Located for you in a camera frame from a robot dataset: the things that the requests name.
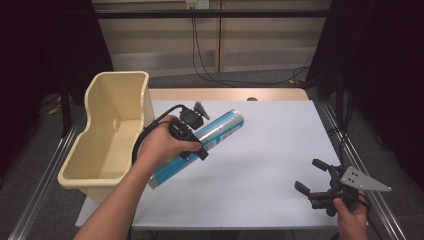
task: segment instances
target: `white wall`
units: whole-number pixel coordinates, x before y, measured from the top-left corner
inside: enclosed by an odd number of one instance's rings
[[[186,7],[185,1],[173,0],[93,0],[93,3],[96,10],[175,10]],[[331,0],[210,1],[211,9],[235,10],[327,9],[330,4]],[[155,72],[153,75],[156,72],[161,75],[160,70],[164,70],[166,75],[173,72],[175,74],[194,72],[191,54],[193,51],[191,19],[99,20],[99,22],[116,70],[151,69]],[[292,68],[309,65],[323,24],[324,19],[321,18],[196,19],[202,58],[209,71]],[[178,64],[161,60],[171,56]],[[157,65],[152,63],[151,59],[154,59]]]

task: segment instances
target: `black curtain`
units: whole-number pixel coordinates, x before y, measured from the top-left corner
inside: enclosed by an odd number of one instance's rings
[[[0,176],[22,148],[47,93],[59,92],[66,80],[78,104],[91,79],[112,71],[97,19],[75,18],[91,11],[90,0],[4,0],[0,2]]]

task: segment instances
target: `gray floor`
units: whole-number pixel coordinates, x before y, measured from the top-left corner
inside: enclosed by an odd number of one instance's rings
[[[217,79],[260,82],[260,84],[226,82],[236,87],[294,87],[295,84],[289,82],[273,83],[289,79],[291,75],[291,71],[281,70],[213,74]],[[304,74],[299,75],[299,78],[297,78],[298,84],[302,83],[299,79],[304,78],[304,76]],[[150,87],[227,86],[215,81],[202,80],[196,75],[186,75],[152,78]],[[316,89],[308,89],[307,93],[310,99],[315,100],[324,126],[330,129],[331,126],[325,120],[321,109],[321,103],[316,101]],[[45,101],[52,97],[54,95],[47,96]],[[83,111],[82,107],[72,106],[74,117]],[[46,105],[42,110],[49,107],[51,105]],[[42,178],[60,141],[61,121],[60,111],[54,115],[41,114],[32,136],[5,175],[4,185],[0,189],[0,239],[9,237],[16,221]],[[349,123],[348,134],[371,176],[393,188],[393,191],[385,193],[384,197],[399,221],[406,238],[422,239],[424,235],[424,193],[402,171],[391,150],[379,144],[377,141],[378,133],[356,107],[354,107],[353,116]],[[330,139],[333,141],[336,151],[338,151],[339,143],[334,137]],[[27,239],[71,239],[77,231],[74,223],[84,196],[76,190],[62,189],[56,179],[49,188],[49,194],[39,209]],[[390,239],[385,233],[384,226],[378,221],[375,211],[371,211],[370,217],[376,223],[384,239]],[[158,239],[330,239],[334,233],[335,229],[212,233],[160,232]],[[133,239],[152,239],[154,234],[156,233],[138,232],[134,234]],[[376,239],[371,228],[369,228],[369,236],[370,239]]]

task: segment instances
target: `wall outlet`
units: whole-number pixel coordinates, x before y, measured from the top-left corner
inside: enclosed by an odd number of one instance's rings
[[[197,9],[197,0],[186,0],[186,9]]]
[[[209,9],[209,0],[198,0],[196,9]]]

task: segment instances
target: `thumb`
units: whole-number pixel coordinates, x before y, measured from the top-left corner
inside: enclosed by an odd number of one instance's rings
[[[349,213],[349,210],[347,209],[347,207],[344,204],[343,200],[341,200],[340,198],[335,198],[333,200],[333,204],[334,204],[334,207],[337,210],[337,213],[339,214],[339,216],[341,218],[345,218],[345,217],[347,217],[350,214]]]

